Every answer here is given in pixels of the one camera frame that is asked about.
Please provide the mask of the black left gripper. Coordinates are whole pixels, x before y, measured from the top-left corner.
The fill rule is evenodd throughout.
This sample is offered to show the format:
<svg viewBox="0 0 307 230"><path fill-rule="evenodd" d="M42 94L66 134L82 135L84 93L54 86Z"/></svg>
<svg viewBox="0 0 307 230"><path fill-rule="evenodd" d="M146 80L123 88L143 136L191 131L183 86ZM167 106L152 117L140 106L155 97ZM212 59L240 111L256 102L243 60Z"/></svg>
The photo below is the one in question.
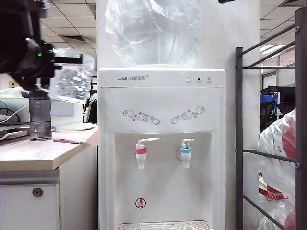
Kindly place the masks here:
<svg viewBox="0 0 307 230"><path fill-rule="evenodd" d="M62 64L82 64L83 56L78 57L54 57L54 46L43 40L39 42L32 38L26 38L26 50L21 61L17 63L14 70L9 75L25 90L33 91L37 89L38 78L54 76L54 70L62 70Z"/></svg>

